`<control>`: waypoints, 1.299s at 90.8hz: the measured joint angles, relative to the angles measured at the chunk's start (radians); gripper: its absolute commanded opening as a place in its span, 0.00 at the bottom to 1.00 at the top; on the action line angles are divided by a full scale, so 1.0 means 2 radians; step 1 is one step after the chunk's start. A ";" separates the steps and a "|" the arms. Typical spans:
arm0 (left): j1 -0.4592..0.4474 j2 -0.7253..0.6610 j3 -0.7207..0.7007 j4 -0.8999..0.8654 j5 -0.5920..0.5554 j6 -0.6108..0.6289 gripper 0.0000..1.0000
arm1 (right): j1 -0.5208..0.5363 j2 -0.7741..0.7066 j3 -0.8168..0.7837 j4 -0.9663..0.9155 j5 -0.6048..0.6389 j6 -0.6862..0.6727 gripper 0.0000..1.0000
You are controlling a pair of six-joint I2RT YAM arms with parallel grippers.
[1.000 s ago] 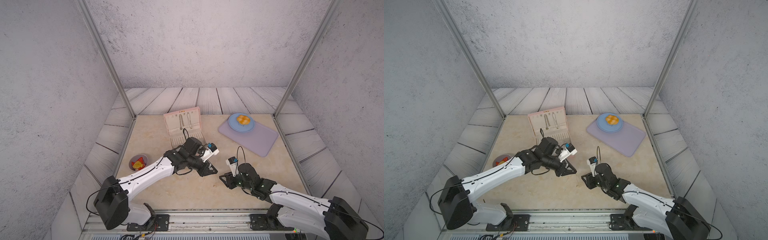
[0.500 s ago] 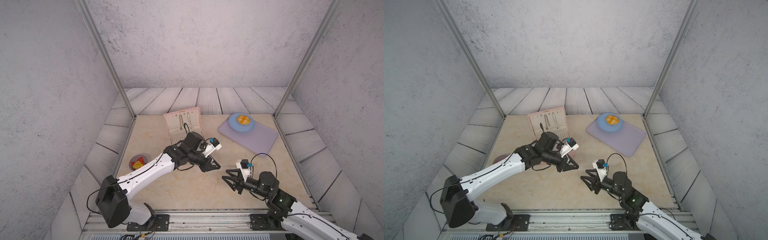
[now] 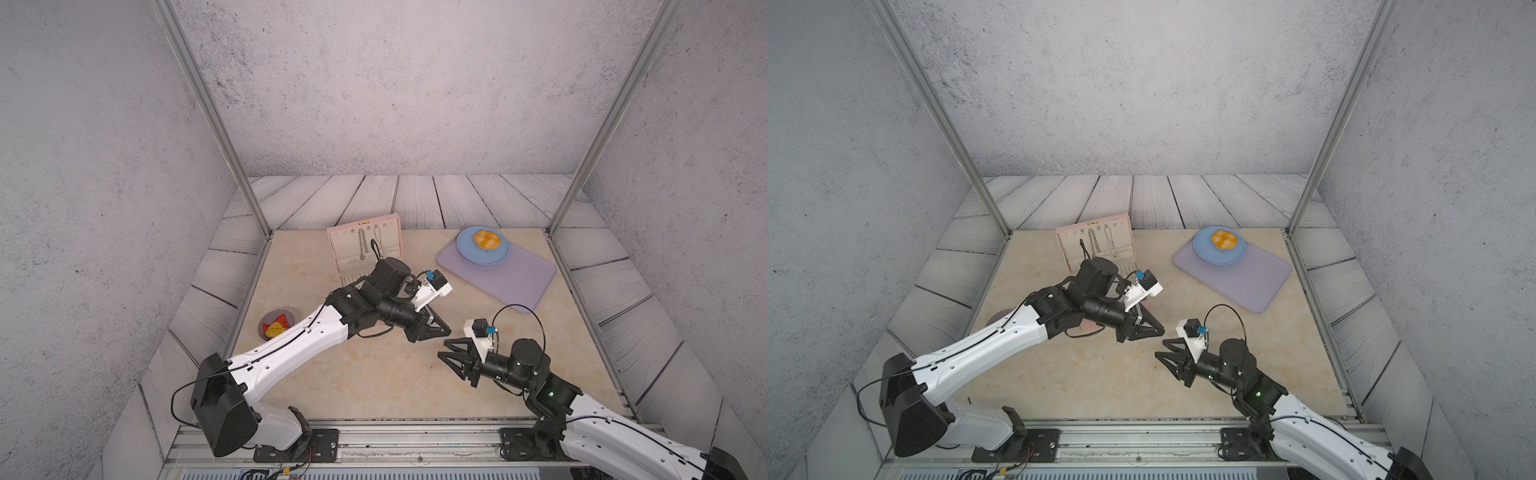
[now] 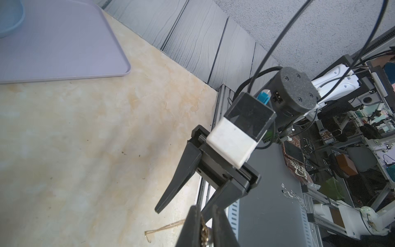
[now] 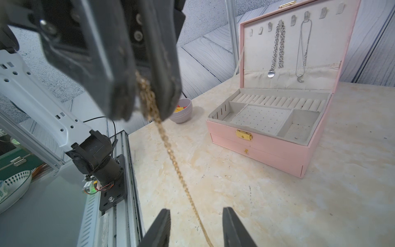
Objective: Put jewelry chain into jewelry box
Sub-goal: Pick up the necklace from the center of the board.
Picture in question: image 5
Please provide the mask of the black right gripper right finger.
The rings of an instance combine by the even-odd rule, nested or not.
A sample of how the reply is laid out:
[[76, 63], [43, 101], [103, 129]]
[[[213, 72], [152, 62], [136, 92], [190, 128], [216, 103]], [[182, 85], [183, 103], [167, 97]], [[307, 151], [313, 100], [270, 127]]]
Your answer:
[[256, 243], [231, 207], [223, 209], [224, 247], [257, 247]]

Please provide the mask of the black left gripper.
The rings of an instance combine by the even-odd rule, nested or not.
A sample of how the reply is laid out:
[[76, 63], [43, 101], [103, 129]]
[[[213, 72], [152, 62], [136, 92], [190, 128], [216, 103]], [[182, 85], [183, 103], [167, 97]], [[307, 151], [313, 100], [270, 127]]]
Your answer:
[[111, 120], [129, 120], [136, 59], [148, 59], [160, 119], [182, 94], [177, 41], [185, 1], [1, 1], [1, 49], [20, 49], [11, 27], [40, 34], [48, 63], [81, 84]]

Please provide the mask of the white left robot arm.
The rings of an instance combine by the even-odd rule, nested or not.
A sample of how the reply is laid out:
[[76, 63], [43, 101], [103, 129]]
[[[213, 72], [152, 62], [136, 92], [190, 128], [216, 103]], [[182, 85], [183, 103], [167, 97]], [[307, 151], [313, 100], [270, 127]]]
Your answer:
[[81, 84], [110, 120], [129, 120], [135, 101], [160, 122], [178, 105], [177, 41], [184, 1], [1, 1], [1, 93], [45, 128], [87, 180], [100, 211], [127, 197], [116, 141], [67, 110], [18, 54], [11, 26], [39, 34], [47, 62]]

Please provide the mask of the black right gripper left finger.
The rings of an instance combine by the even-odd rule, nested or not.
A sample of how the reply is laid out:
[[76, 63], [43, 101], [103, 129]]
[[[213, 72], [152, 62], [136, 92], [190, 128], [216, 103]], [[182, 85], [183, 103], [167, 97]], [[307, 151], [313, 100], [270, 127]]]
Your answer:
[[162, 209], [149, 230], [139, 243], [139, 247], [168, 247], [171, 231], [170, 210]]

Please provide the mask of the pink jewelry box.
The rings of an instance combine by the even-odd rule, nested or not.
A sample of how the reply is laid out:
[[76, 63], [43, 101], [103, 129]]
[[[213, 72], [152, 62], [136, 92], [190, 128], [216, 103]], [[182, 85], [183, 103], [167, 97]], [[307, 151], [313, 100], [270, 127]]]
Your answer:
[[303, 178], [359, 7], [359, 1], [288, 3], [241, 23], [240, 86], [209, 114], [212, 142]]

